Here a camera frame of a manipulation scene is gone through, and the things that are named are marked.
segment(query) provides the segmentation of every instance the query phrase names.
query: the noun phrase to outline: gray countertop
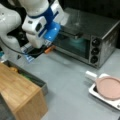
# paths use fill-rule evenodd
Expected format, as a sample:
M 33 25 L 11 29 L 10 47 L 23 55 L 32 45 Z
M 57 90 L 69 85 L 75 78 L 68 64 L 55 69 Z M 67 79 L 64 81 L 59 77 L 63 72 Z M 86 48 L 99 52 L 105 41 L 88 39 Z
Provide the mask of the gray countertop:
M 56 51 L 41 55 L 24 69 L 47 83 L 49 110 L 42 120 L 118 120 L 120 111 L 88 93 L 93 83 L 85 72 L 120 77 L 120 50 L 99 70 Z

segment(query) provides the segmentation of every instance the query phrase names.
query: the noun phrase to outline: toaster oven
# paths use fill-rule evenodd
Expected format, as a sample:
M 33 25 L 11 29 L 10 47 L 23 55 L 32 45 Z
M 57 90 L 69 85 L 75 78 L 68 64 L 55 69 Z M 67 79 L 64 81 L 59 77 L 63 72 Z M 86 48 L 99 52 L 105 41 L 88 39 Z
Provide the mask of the toaster oven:
M 115 50 L 119 23 L 119 20 L 67 8 L 54 42 L 56 50 L 99 68 Z

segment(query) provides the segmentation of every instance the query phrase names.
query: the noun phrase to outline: wooden box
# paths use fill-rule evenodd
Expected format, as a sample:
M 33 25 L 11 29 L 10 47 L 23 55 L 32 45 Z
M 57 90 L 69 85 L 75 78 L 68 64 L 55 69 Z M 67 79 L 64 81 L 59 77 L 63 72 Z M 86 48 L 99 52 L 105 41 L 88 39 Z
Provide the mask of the wooden box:
M 40 120 L 47 112 L 41 88 L 2 63 L 0 93 L 16 120 Z

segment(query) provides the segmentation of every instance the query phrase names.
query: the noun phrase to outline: cable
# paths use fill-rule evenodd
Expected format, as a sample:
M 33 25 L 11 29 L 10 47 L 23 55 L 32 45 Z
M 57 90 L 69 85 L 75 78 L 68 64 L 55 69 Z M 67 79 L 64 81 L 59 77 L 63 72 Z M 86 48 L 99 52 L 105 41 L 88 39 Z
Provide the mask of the cable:
M 1 39 L 1 37 L 0 37 L 0 40 L 1 40 L 1 42 L 2 42 L 7 48 L 9 48 L 10 50 L 12 50 L 12 51 L 14 51 L 14 52 L 16 52 L 16 53 L 22 54 L 22 55 L 28 55 L 28 56 L 41 55 L 41 54 L 44 53 L 44 51 L 47 49 L 47 47 L 46 47 L 45 45 L 43 45 L 43 46 L 41 47 L 41 52 L 39 52 L 39 53 L 36 53 L 36 54 L 22 53 L 22 52 L 19 52 L 19 51 L 14 50 L 14 49 L 10 48 L 8 45 L 6 45 L 6 44 L 3 42 L 3 40 Z

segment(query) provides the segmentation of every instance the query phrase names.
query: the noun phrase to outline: oven window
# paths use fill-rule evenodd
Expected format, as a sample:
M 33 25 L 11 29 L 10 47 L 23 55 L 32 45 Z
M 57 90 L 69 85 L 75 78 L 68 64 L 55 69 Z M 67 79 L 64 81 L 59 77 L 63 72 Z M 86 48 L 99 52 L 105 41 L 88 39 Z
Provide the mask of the oven window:
M 89 59 L 90 41 L 79 38 L 73 39 L 63 35 L 58 35 L 54 44 L 64 50 L 67 50 L 75 55 Z

